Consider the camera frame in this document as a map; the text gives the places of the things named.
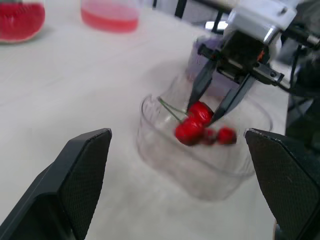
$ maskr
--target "white table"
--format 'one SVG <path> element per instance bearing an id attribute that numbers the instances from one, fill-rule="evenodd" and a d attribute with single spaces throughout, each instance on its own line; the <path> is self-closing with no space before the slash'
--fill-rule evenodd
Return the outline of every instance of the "white table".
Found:
<path id="1" fill-rule="evenodd" d="M 104 184 L 88 240 L 271 240 L 274 218 L 257 179 L 228 200 L 202 202 L 142 162 L 135 147 L 143 97 L 185 69 L 201 29 L 157 11 L 138 30 L 111 34 L 81 22 L 77 0 L 47 1 L 42 34 L 0 45 L 0 222 L 30 183 L 82 133 L 111 128 Z M 284 133 L 288 96 L 251 94 Z"/>

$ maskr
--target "cherry stem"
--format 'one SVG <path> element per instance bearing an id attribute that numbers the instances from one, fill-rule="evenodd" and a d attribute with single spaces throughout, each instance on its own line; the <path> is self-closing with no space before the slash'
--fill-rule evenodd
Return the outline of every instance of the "cherry stem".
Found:
<path id="1" fill-rule="evenodd" d="M 170 110 L 170 108 L 166 105 L 165 101 L 163 101 L 163 100 L 161 99 L 161 97 L 158 97 L 157 99 L 158 99 L 159 103 L 160 103 L 175 119 L 177 119 L 177 121 L 178 121 L 179 123 L 182 123 L 181 119 L 178 118 L 177 115 L 175 115 L 175 114 Z"/>
<path id="2" fill-rule="evenodd" d="M 158 101 L 163 103 L 164 105 L 166 105 L 168 108 L 170 108 L 170 109 L 172 109 L 172 110 L 174 110 L 174 111 L 176 111 L 178 113 L 181 113 L 181 114 L 184 114 L 184 115 L 188 116 L 188 114 L 185 111 L 182 111 L 180 109 L 175 108 L 174 106 L 172 106 L 169 103 L 165 102 L 160 96 L 158 97 Z"/>

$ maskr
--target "clear plastic container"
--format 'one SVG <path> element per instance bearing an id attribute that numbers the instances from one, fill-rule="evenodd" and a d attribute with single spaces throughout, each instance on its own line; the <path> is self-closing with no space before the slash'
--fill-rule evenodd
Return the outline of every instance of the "clear plastic container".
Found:
<path id="1" fill-rule="evenodd" d="M 81 0 L 82 20 L 89 26 L 116 33 L 138 27 L 142 0 Z"/>
<path id="2" fill-rule="evenodd" d="M 180 75 L 161 97 L 173 107 L 185 110 L 191 90 L 192 83 L 185 75 Z M 201 101 L 212 110 L 219 104 L 209 95 L 204 95 Z M 238 139 L 234 145 L 185 146 L 174 136 L 177 124 L 156 97 L 147 96 L 141 105 L 136 139 L 138 152 L 147 164 L 175 180 L 190 195 L 209 201 L 226 199 L 244 180 L 254 175 L 249 148 L 243 137 L 245 130 L 272 130 L 268 113 L 249 96 L 211 126 L 217 130 L 224 126 L 235 128 Z"/>

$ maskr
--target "pink liquid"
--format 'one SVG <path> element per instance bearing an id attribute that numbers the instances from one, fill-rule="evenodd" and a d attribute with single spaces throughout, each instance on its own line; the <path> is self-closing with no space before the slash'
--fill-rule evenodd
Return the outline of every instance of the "pink liquid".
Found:
<path id="1" fill-rule="evenodd" d="M 82 20 L 93 28 L 125 33 L 138 27 L 139 13 L 125 5 L 92 0 L 82 4 L 81 16 Z"/>

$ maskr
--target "red cherry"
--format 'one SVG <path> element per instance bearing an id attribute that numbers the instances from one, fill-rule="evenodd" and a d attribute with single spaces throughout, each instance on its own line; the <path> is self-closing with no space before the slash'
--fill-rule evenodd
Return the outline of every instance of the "red cherry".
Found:
<path id="1" fill-rule="evenodd" d="M 174 135 L 180 143 L 192 146 L 200 142 L 204 136 L 204 132 L 205 128 L 198 119 L 187 117 L 176 127 Z"/>
<path id="2" fill-rule="evenodd" d="M 217 141 L 217 132 L 212 128 L 204 129 L 203 139 L 201 143 L 211 146 Z"/>
<path id="3" fill-rule="evenodd" d="M 237 133 L 234 129 L 223 127 L 218 131 L 217 141 L 222 145 L 231 145 L 237 142 Z"/>
<path id="4" fill-rule="evenodd" d="M 207 126 L 210 123 L 214 112 L 205 103 L 197 101 L 190 107 L 188 114 L 189 116 L 198 119 L 203 125 Z"/>

